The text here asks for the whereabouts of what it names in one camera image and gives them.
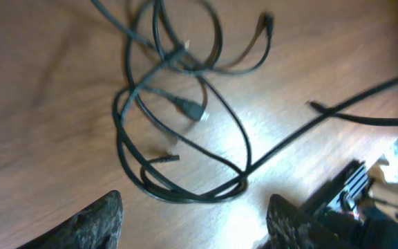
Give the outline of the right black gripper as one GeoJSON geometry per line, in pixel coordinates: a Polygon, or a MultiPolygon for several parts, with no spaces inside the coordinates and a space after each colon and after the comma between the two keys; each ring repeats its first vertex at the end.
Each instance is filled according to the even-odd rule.
{"type": "Polygon", "coordinates": [[[372,197],[370,188],[374,183],[364,162],[352,160],[300,209],[357,248],[398,248],[398,223],[376,204],[396,205],[372,197]]]}

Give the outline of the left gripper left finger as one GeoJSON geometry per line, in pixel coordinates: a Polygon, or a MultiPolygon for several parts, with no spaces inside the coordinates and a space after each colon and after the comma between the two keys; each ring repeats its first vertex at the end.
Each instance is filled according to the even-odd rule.
{"type": "Polygon", "coordinates": [[[112,190],[21,249],[116,249],[123,222],[121,194],[112,190]]]}

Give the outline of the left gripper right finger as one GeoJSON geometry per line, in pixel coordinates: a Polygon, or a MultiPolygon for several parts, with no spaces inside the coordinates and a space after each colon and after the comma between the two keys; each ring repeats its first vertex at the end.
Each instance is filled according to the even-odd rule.
{"type": "Polygon", "coordinates": [[[344,248],[343,241],[334,233],[279,194],[269,198],[266,224],[271,248],[344,248]]]}

